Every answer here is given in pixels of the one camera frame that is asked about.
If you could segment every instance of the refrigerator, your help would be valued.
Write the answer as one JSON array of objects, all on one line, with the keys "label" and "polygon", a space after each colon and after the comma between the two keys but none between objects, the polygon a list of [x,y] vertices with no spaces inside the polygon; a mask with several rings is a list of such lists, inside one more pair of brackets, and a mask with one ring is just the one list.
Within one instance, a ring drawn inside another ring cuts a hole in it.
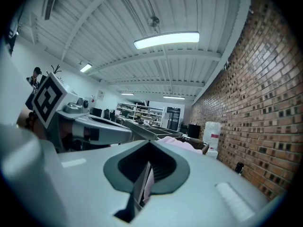
[{"label": "refrigerator", "polygon": [[167,107],[167,114],[169,115],[168,119],[168,129],[176,131],[178,130],[179,125],[179,117],[180,117],[180,109]]}]

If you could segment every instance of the large plastic water bottle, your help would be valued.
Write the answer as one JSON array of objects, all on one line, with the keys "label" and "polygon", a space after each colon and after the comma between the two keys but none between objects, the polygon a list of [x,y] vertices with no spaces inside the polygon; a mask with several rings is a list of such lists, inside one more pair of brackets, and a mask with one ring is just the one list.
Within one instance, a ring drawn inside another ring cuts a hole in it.
[{"label": "large plastic water bottle", "polygon": [[218,122],[206,122],[203,141],[209,144],[209,148],[214,148],[217,150],[219,137],[221,132],[221,124]]}]

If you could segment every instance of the red label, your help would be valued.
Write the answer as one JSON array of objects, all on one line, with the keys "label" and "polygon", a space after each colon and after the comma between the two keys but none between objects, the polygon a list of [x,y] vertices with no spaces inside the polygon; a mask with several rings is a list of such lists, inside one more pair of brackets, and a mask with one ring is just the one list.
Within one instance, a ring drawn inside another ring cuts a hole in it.
[{"label": "red label", "polygon": [[219,138],[219,135],[218,134],[212,134],[211,138]]}]

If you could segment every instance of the brick wall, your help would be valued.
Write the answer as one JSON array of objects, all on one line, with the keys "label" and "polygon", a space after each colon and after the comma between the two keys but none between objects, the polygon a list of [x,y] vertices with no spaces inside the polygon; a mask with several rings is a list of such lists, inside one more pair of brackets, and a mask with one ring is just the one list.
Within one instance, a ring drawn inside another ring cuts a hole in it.
[{"label": "brick wall", "polygon": [[252,0],[241,37],[222,71],[194,104],[191,120],[220,122],[218,159],[269,199],[289,187],[303,153],[303,61],[271,0]]}]

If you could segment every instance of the pink cloth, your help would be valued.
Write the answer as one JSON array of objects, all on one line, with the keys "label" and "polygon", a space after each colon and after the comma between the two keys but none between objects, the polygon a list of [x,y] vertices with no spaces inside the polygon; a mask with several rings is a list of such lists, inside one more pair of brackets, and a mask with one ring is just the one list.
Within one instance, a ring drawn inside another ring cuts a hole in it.
[{"label": "pink cloth", "polygon": [[[187,142],[182,142],[182,141],[176,140],[175,138],[172,138],[170,136],[166,136],[165,138],[162,138],[158,141],[164,142],[164,143],[167,143],[170,145],[178,146],[178,147],[193,151],[195,153],[198,153],[200,155],[203,154],[201,150],[193,148],[191,144],[189,144]],[[154,183],[155,183],[155,181],[154,181],[154,177],[153,177],[153,170],[151,169],[151,172],[147,178],[146,185],[144,188],[144,200],[143,200],[144,203],[148,202],[148,200],[150,198],[151,187]]]}]

